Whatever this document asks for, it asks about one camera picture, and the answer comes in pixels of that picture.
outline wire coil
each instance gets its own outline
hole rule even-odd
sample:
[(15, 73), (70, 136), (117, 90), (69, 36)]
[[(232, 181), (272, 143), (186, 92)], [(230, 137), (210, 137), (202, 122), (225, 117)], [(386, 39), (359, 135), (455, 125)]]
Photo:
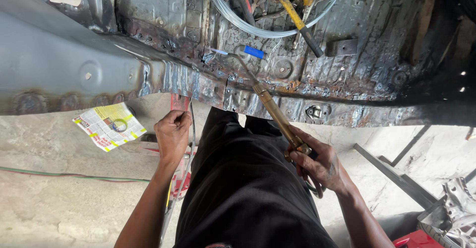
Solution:
[[(236, 27), (240, 28), (241, 30), (262, 37), (262, 38), (281, 38), (286, 36), (294, 35), (298, 32), (298, 29), (294, 30), (287, 30), (287, 31), (270, 31), (257, 28), (252, 26), (238, 17), (225, 3), (224, 0), (211, 0), (215, 7), (218, 9), (220, 14), (225, 17), (225, 19), (229, 20), (233, 23)], [(316, 24), (327, 12), (329, 12), (330, 8), (336, 3), (336, 0), (330, 0), (325, 8), (321, 11), (321, 13), (311, 20), (309, 23), (306, 24), (308, 28), (311, 28), (314, 24)]]

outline right hand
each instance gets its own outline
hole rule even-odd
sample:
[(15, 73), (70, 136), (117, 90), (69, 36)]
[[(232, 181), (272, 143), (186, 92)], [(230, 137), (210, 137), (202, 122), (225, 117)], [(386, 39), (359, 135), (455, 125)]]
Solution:
[(297, 175), (306, 180), (306, 174), (309, 174), (315, 185), (318, 182), (337, 194), (346, 193), (353, 182), (337, 158), (335, 149), (295, 126), (290, 125), (289, 129), (318, 153), (316, 160), (299, 151), (292, 151), (289, 154), (291, 159), (296, 162)]
[(192, 124), (189, 112), (171, 110), (154, 125), (157, 136), (160, 162), (163, 167), (170, 165), (175, 171), (182, 159), (188, 143), (188, 128)]

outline blue marker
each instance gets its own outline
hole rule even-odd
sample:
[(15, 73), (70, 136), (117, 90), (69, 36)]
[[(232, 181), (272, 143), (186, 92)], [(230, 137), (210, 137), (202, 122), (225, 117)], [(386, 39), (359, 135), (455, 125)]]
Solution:
[(250, 46), (245, 46), (245, 49), (243, 50), (243, 52), (250, 54), (251, 56), (256, 56), (260, 59), (264, 59), (265, 56), (267, 55), (265, 52), (261, 50), (257, 50), (256, 48), (252, 48)]

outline hammer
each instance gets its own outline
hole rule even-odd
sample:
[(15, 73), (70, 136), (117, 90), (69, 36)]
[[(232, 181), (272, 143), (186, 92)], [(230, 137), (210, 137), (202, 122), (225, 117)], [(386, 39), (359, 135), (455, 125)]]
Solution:
[[(258, 0), (257, 4), (260, 5), (264, 3), (265, 1), (266, 0)], [(301, 20), (298, 13), (294, 9), (293, 5), (291, 4), (291, 1), (289, 0), (279, 0), (279, 1), (283, 5), (284, 9), (286, 9), (286, 11), (288, 12), (291, 19), (294, 21), (294, 24), (296, 25), (297, 29), (301, 33), (302, 37), (306, 41), (309, 48), (311, 48), (312, 52), (316, 55), (316, 57), (322, 56), (324, 52), (319, 47), (316, 40), (312, 38), (311, 30), (308, 27), (306, 27), (304, 22)]]

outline tape roll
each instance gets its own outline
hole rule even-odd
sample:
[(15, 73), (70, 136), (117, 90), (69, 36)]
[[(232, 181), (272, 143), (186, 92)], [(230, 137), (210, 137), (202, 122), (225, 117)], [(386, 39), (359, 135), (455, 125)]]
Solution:
[[(120, 128), (122, 126), (126, 126), (125, 129), (123, 130), (120, 130)], [(112, 122), (112, 130), (116, 131), (117, 133), (123, 133), (127, 130), (127, 122), (124, 120), (124, 119), (115, 119), (113, 122)]]

